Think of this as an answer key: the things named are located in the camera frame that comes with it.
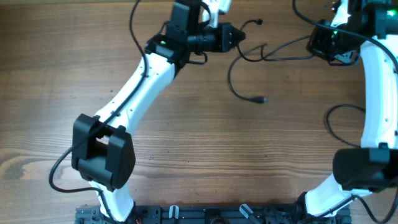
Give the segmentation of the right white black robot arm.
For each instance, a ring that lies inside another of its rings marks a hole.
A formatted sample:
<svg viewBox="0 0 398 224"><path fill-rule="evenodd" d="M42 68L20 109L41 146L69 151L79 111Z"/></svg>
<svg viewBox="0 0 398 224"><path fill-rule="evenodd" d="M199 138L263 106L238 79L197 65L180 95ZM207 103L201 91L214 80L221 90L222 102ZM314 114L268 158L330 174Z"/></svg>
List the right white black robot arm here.
<svg viewBox="0 0 398 224"><path fill-rule="evenodd" d="M342 66L357 52L365 74L361 144L340 149L333 172L304 193L303 219L334 217L356 199L397 187L397 5L391 1L337 1L332 21L314 23L307 49Z"/></svg>

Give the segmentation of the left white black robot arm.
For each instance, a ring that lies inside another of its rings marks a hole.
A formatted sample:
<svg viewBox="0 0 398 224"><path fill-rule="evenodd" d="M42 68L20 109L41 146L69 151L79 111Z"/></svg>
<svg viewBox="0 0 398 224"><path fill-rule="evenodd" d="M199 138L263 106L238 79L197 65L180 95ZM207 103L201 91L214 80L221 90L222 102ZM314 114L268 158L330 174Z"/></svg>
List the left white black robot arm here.
<svg viewBox="0 0 398 224"><path fill-rule="evenodd" d="M160 92L190 63L191 54L227 52L245 38L220 23L229 1L175 1L170 19L148 40L132 77L94 116L73 125L72 167L96 191L100 205L79 208L77 223L139 223L127 181L136 158L132 137Z"/></svg>

